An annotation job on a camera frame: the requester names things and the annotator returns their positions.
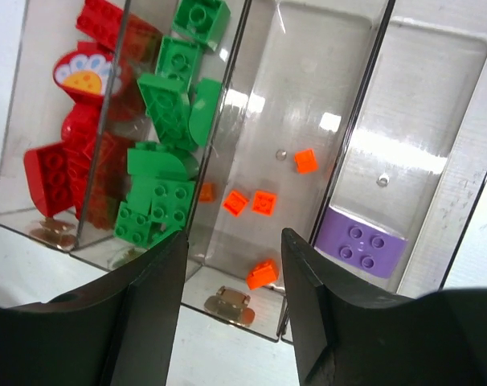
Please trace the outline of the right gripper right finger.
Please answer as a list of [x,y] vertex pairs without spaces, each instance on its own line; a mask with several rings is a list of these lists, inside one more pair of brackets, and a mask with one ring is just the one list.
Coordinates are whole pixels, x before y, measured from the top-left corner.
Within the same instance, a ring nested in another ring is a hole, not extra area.
[[487,385],[487,289],[392,294],[294,230],[281,259],[302,385]]

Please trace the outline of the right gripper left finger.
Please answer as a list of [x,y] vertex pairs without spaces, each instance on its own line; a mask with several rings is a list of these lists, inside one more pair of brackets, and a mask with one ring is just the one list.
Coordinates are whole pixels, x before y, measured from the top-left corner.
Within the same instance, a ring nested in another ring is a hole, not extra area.
[[0,385],[165,384],[187,253],[174,232],[49,302],[0,307]]

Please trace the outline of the purple lego brick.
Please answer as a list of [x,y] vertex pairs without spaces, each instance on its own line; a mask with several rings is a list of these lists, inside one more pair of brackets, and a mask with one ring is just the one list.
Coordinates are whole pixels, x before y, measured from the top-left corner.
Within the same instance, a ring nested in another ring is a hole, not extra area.
[[376,277],[389,278],[407,241],[328,207],[315,247]]

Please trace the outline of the red round lego piece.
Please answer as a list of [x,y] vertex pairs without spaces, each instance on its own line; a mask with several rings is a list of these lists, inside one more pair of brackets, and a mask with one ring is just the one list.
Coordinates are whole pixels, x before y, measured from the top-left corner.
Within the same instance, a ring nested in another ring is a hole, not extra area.
[[46,217],[84,206],[91,160],[73,145],[59,141],[29,149],[23,157],[31,200]]

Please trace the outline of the red flower lego piece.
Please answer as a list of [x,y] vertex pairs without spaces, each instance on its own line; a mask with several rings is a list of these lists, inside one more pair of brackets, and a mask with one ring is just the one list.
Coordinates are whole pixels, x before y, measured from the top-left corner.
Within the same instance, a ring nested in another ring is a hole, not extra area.
[[80,152],[95,141],[100,111],[114,77],[112,94],[117,96],[127,87],[133,70],[126,60],[113,64],[114,54],[98,43],[79,41],[76,49],[56,62],[55,84],[74,101],[71,112],[63,121],[61,139],[66,146]]

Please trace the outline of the green lego brick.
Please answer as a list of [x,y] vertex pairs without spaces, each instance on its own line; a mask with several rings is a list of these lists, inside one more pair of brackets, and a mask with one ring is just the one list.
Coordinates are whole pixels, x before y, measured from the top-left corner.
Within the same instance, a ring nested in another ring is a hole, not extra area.
[[193,180],[135,176],[117,213],[113,235],[141,248],[151,248],[181,230],[192,204]]

